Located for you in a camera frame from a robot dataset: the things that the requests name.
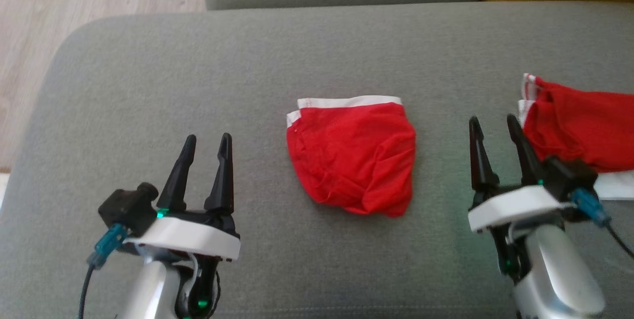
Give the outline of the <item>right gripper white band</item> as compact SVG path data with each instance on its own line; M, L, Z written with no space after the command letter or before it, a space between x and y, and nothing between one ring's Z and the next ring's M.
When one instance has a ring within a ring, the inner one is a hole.
M554 211L577 208L573 202L559 202L541 185L545 173L529 139L514 114L507 114L506 122L510 139L517 150L523 187L495 195L499 190L500 179L493 172L485 151L484 133L477 116L469 119L471 186L476 193L467 218L473 233Z

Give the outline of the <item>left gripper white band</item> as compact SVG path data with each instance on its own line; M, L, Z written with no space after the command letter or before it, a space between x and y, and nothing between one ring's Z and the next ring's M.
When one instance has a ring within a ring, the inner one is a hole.
M206 224L206 213L185 212L184 195L190 167L195 158L197 138L188 135L175 162L160 197L156 211L139 215L135 220L140 227L131 230L123 242L123 252L140 256L147 261L187 261L189 255L237 260L241 241L238 236ZM209 213L232 215L235 210L233 180L233 141L229 133L222 135L217 153L219 167L213 187L205 200L204 209Z

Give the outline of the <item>red and white Bulls jersey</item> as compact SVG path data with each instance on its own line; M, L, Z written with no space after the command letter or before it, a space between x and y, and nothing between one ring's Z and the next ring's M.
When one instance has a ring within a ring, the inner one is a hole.
M581 159L602 200L634 201L634 94L580 91L526 73L519 122L540 159Z

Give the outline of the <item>red Bulls 23 shorts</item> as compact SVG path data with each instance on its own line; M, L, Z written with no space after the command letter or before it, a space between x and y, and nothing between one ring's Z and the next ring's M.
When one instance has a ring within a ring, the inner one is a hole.
M357 215L407 211L417 134L401 98L301 98L286 134L295 174L315 203Z

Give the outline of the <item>grey sofa seat cushion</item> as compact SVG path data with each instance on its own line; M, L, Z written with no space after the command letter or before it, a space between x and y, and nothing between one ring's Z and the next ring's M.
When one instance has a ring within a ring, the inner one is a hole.
M502 183L524 73L634 94L634 4L469 2L102 19L57 51L0 211L0 319L77 319L116 189L162 188L198 138L200 209L233 137L238 260L213 319L516 319L489 234L470 231L468 120ZM400 97L417 133L403 217L315 204L290 163L299 98Z

